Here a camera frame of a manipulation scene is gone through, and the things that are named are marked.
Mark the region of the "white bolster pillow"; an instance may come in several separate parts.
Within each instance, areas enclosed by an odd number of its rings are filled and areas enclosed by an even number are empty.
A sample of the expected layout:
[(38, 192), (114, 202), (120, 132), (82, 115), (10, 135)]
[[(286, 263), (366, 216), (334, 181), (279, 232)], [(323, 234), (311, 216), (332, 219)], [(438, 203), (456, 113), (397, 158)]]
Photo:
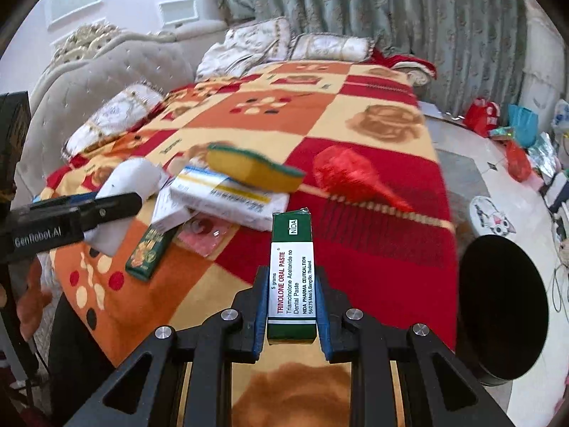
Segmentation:
[(145, 83), (127, 86), (104, 103), (65, 141), (62, 158), (69, 161), (114, 141), (146, 118), (164, 99), (161, 91)]
[(288, 58), (359, 63), (371, 56), (374, 46), (374, 40), (369, 38), (307, 33), (294, 39), (290, 45)]

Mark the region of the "cat face round stool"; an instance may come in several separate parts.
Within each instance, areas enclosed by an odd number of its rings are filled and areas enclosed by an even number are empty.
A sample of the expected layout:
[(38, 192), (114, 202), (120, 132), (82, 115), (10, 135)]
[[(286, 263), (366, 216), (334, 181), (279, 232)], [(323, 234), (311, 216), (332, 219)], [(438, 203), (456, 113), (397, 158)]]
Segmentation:
[(475, 196), (469, 203), (469, 223), (475, 237), (498, 235), (512, 237), (517, 233), (514, 224), (504, 211), (497, 208), (493, 200), (486, 196)]

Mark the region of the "black round trash bin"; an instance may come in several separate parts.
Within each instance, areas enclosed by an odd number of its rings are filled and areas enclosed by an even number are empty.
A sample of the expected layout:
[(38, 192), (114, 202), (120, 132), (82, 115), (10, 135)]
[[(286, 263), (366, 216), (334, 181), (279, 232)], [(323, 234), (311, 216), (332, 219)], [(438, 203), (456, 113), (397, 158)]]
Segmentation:
[(459, 262), (456, 356), (485, 386), (529, 372), (549, 328), (541, 275), (525, 251), (498, 235), (474, 239)]

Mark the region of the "yellow green sponge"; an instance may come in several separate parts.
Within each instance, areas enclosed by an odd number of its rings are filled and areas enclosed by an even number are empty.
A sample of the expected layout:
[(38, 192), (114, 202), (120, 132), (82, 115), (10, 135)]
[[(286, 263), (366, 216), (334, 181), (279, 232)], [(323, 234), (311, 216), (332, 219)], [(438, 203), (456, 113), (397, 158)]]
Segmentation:
[(210, 144), (206, 162), (212, 171), (273, 193), (295, 192), (306, 175), (302, 170), (274, 162), (256, 151), (227, 144)]

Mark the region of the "white bolster pillow far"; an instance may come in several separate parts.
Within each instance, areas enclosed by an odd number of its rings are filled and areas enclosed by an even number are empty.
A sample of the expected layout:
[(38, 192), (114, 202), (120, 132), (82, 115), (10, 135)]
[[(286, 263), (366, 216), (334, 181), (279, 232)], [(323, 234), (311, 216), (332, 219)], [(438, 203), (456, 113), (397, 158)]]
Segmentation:
[(374, 40), (369, 38), (307, 33), (294, 39), (290, 45), (288, 58), (359, 63), (371, 56), (374, 46)]

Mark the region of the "red orange patterned blanket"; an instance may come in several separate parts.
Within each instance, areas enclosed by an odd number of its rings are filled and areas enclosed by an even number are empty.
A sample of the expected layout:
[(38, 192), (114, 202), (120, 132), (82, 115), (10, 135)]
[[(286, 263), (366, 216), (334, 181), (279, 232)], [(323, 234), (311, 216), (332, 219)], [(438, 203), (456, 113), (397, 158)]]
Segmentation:
[[(229, 174), (304, 173), (288, 206), (312, 214), (314, 259), (330, 283), (389, 326), (424, 321), (455, 342), (457, 265), (450, 207), (409, 82), (371, 64), (282, 62), (173, 90), (115, 139), (69, 151), (42, 197), (99, 189), (140, 157), (176, 174), (213, 161)], [(156, 327), (199, 325), (270, 257), (266, 231), (229, 225), (207, 254), (176, 240), (152, 277), (127, 271), (150, 246), (145, 203), (109, 255), (85, 243), (51, 253), (63, 294), (49, 349), (52, 416), (62, 425)]]

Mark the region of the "white folded quilt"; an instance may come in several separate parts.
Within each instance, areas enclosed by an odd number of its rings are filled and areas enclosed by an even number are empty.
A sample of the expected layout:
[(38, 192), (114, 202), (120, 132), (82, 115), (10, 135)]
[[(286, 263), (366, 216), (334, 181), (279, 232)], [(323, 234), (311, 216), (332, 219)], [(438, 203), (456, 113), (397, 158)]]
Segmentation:
[(284, 61), (291, 39), (290, 24), (282, 16), (230, 28), (223, 42), (204, 53), (196, 80), (241, 77), (256, 65)]

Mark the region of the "green white paste box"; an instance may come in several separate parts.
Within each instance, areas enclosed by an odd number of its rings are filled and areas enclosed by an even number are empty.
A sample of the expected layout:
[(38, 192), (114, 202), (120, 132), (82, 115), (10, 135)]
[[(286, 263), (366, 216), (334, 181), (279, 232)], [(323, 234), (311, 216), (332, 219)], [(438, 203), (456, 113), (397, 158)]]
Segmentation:
[(317, 337), (312, 215), (306, 208), (273, 216), (267, 305), (271, 344)]

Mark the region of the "pink plastic packet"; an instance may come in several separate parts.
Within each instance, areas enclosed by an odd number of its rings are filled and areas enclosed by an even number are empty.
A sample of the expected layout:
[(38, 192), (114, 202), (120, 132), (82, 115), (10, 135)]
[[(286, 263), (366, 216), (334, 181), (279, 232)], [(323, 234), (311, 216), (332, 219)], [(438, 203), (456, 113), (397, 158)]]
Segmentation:
[(234, 224), (226, 220), (196, 214), (176, 234), (176, 242), (201, 257), (209, 257), (221, 246), (233, 228)]

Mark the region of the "white bolster pillow left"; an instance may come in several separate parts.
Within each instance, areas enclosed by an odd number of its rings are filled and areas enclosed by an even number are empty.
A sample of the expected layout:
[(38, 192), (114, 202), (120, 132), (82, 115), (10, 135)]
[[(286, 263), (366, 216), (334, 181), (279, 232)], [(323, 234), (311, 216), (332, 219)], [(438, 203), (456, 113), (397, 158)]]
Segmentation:
[(104, 103), (65, 141), (62, 158), (69, 161), (114, 141), (146, 118), (164, 99), (161, 91), (145, 83), (127, 86)]

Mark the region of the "dark green packet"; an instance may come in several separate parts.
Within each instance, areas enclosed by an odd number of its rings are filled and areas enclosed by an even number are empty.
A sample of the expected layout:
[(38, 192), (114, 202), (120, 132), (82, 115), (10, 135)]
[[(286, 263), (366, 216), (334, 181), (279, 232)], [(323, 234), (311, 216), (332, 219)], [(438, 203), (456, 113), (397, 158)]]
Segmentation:
[(178, 227), (174, 227), (161, 233), (154, 227), (149, 227), (126, 261), (126, 273), (147, 283), (178, 230)]

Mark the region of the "white blue medicine box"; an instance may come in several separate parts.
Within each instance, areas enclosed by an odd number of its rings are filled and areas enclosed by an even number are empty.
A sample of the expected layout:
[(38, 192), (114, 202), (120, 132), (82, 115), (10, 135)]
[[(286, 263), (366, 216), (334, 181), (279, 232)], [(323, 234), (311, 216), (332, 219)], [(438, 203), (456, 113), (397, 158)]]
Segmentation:
[(166, 233), (190, 221), (197, 212), (172, 195), (171, 185), (174, 178), (170, 178), (157, 193), (154, 209), (150, 219), (150, 226), (159, 233)]

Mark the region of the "red gift bag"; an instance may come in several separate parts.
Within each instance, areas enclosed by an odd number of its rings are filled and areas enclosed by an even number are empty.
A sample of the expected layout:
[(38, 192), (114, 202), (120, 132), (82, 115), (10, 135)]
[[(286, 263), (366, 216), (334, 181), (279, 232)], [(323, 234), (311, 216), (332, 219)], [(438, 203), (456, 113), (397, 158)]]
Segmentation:
[(470, 105), (463, 125), (482, 138), (487, 138), (489, 132), (498, 127), (500, 105), (484, 97), (477, 97)]

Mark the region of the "white tissue wad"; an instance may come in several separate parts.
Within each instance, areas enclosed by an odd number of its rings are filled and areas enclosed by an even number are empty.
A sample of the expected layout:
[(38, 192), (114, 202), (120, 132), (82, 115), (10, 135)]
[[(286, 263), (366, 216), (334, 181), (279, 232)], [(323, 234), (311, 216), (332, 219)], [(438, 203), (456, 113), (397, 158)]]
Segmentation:
[(113, 257), (119, 250), (130, 224), (145, 201), (159, 189), (163, 171), (142, 157), (123, 161), (95, 197), (99, 216), (93, 230), (85, 232), (85, 242), (99, 253)]

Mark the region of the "white yellow-stripe medicine box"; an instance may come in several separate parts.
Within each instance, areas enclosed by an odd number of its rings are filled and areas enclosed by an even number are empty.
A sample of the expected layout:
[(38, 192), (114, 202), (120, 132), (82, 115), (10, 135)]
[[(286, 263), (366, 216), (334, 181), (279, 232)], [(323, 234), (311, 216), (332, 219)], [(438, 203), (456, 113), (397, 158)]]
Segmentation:
[(199, 213), (252, 230), (271, 231), (273, 215), (286, 211), (289, 194), (245, 186), (224, 174), (185, 166), (172, 180), (172, 197)]

